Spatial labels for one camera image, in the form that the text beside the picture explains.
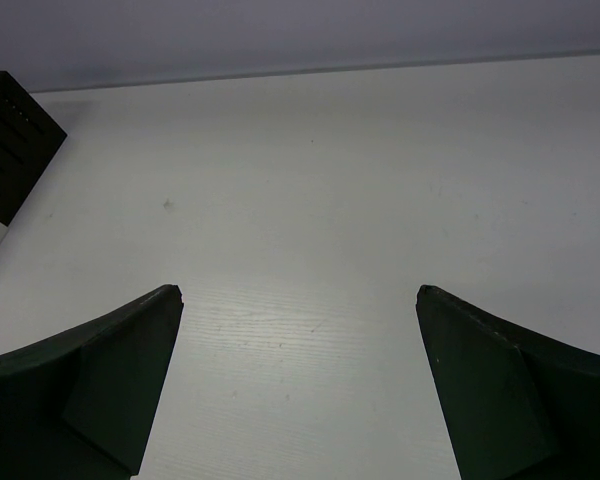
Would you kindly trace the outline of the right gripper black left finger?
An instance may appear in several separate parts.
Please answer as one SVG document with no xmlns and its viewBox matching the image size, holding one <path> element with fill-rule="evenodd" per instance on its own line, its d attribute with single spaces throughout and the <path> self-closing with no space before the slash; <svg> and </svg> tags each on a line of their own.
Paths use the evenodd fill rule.
<svg viewBox="0 0 600 480">
<path fill-rule="evenodd" d="M 0 355 L 0 479 L 139 474 L 183 312 L 163 285 Z"/>
</svg>

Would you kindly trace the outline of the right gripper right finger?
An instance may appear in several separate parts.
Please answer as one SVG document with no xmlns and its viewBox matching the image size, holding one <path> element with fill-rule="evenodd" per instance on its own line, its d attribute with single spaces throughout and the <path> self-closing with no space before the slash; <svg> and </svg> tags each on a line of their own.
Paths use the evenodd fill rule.
<svg viewBox="0 0 600 480">
<path fill-rule="evenodd" d="M 600 479 L 600 355 L 431 285 L 416 313 L 464 479 Z"/>
</svg>

